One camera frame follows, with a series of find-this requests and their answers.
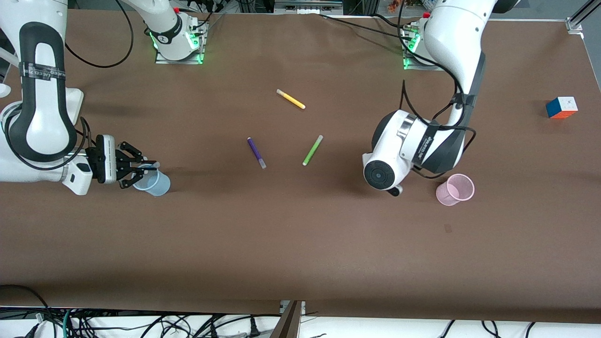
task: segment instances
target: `plastic cup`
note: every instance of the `plastic cup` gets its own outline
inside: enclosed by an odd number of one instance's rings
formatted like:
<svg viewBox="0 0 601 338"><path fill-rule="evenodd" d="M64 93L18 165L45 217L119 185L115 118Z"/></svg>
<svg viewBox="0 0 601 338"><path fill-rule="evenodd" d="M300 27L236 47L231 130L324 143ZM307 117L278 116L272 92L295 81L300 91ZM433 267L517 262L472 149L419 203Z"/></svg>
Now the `plastic cup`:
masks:
<svg viewBox="0 0 601 338"><path fill-rule="evenodd" d="M138 168L148 167L152 167L152 165L142 164ZM171 180L159 170L149 170L141 180L133 184L133 187L140 191L145 191L152 196L162 196L169 191Z"/></svg>
<svg viewBox="0 0 601 338"><path fill-rule="evenodd" d="M472 180L464 174L454 174L436 188L436 198L443 205L454 206L474 196L475 187Z"/></svg>

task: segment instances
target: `marker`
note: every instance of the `marker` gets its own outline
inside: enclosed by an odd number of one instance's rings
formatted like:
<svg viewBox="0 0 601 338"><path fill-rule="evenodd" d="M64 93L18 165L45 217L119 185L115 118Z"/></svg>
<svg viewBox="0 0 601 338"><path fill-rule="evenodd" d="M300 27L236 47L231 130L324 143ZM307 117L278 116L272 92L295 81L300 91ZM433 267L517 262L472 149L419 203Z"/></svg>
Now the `marker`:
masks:
<svg viewBox="0 0 601 338"><path fill-rule="evenodd" d="M248 142L248 145L251 146L251 150L252 150L253 154L255 154L257 161L259 161L261 168L263 168L263 169L267 168L267 165L265 165L265 161L261 157L261 154L259 154L259 151L257 150L257 147L255 146L255 143L252 142L252 138L249 137L246 139L246 141Z"/></svg>
<svg viewBox="0 0 601 338"><path fill-rule="evenodd" d="M286 100L292 102L293 104L295 104L297 107L299 107L300 109L305 109L305 105L300 103L297 99L295 99L294 97L286 94L285 92L281 91L281 90L277 90L276 91L278 94L280 94L281 96L283 96Z"/></svg>
<svg viewBox="0 0 601 338"><path fill-rule="evenodd" d="M319 135L319 137L317 138L317 141L315 141L315 144L313 144L311 150L309 150L309 154L307 154L305 160L302 161L302 165L309 164L309 161L313 157L313 154L315 154L315 151L317 150L317 147L319 147L319 144L322 142L322 140L323 140L323 135Z"/></svg>

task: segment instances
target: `rubik's cube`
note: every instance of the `rubik's cube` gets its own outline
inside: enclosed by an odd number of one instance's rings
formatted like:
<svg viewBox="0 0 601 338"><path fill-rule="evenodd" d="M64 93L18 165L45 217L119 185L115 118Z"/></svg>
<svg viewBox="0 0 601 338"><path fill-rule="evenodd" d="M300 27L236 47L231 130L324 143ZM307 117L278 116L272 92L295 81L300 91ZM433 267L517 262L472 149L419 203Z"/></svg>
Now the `rubik's cube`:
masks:
<svg viewBox="0 0 601 338"><path fill-rule="evenodd" d="M547 103L549 118L566 118L577 111L578 107L573 96L560 96Z"/></svg>

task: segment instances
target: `yellow marker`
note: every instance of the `yellow marker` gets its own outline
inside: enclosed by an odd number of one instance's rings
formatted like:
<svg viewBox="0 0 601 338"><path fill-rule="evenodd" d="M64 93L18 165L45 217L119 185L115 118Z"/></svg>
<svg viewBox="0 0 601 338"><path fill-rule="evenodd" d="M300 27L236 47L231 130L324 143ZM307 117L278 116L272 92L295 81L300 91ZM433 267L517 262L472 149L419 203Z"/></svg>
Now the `yellow marker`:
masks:
<svg viewBox="0 0 601 338"><path fill-rule="evenodd" d="M286 94L285 92L283 92L279 89L278 89L277 93L280 94L281 96L283 96L286 100L288 100L288 101L292 102L293 104L295 104L296 106L298 106L300 109L305 109L305 105L298 102L298 100L295 99L294 97Z"/></svg>

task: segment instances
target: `green marker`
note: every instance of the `green marker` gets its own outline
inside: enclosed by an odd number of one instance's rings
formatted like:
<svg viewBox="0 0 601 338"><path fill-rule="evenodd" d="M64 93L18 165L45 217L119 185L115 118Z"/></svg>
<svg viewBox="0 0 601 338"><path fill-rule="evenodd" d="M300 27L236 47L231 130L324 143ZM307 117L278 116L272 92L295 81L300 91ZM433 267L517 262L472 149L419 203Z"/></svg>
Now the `green marker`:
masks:
<svg viewBox="0 0 601 338"><path fill-rule="evenodd" d="M317 138L317 141L315 141L315 144L313 144L311 150L309 150L309 154L307 154L305 160L302 161L302 165L309 164L309 161L313 157L313 154L315 154L315 151L317 150L317 147L319 147L319 144L322 142L322 140L323 140L323 135L319 135L319 137Z"/></svg>

